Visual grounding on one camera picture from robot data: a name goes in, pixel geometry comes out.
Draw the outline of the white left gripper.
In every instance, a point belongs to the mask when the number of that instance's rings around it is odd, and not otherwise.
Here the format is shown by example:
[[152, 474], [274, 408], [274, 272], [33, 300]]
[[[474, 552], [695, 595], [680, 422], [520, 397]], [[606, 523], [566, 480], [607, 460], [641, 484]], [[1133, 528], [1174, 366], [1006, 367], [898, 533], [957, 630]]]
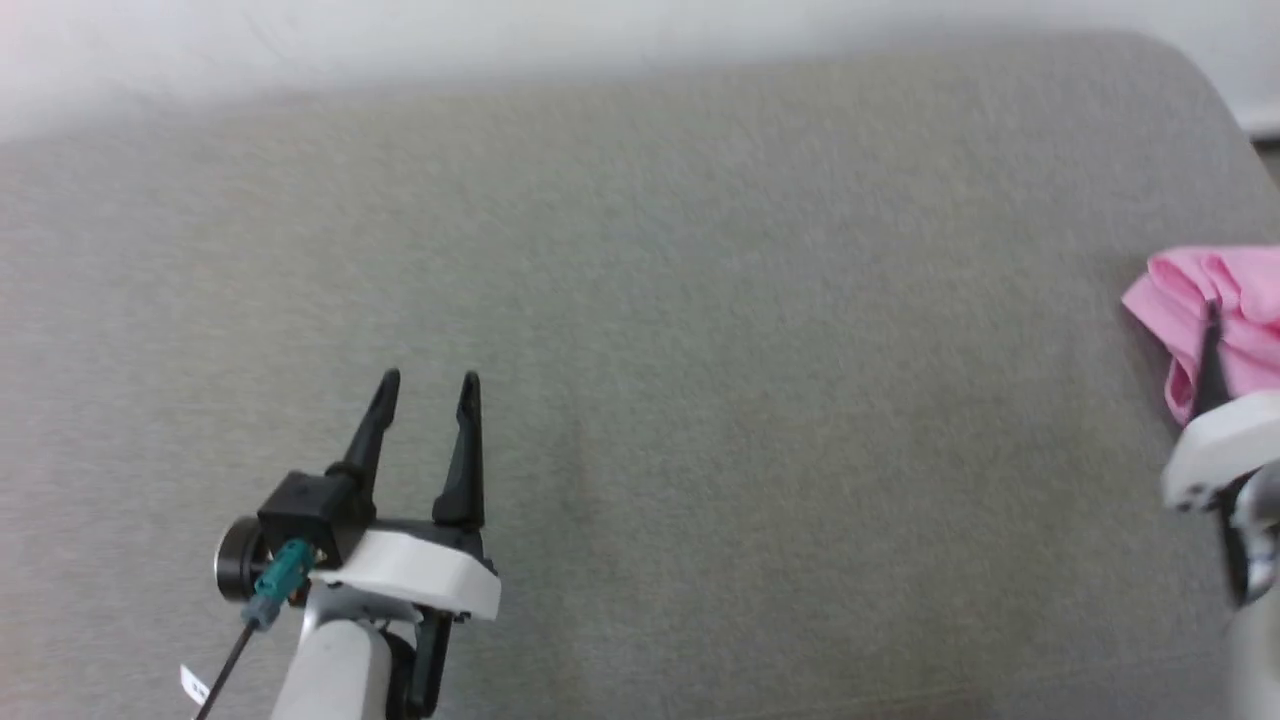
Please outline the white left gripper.
[[[343, 457], [328, 477], [349, 477], [372, 500], [385, 433], [396, 419], [401, 370], [381, 375]], [[416, 623], [431, 611], [453, 618], [497, 619], [502, 583], [486, 555], [483, 396], [467, 372], [456, 407], [457, 436], [442, 492], [428, 521], [378, 521], [338, 569], [310, 574], [308, 621]]]

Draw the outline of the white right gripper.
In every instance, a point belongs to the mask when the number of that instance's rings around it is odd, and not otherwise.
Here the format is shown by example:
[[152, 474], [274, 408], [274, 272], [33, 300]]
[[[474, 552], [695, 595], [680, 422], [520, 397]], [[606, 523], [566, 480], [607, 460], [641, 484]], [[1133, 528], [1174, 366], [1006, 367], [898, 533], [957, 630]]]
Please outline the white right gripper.
[[1279, 392], [1267, 391], [1233, 400], [1222, 363], [1220, 302], [1204, 304], [1190, 420], [1161, 474], [1167, 509], [1203, 510], [1236, 478], [1279, 459]]

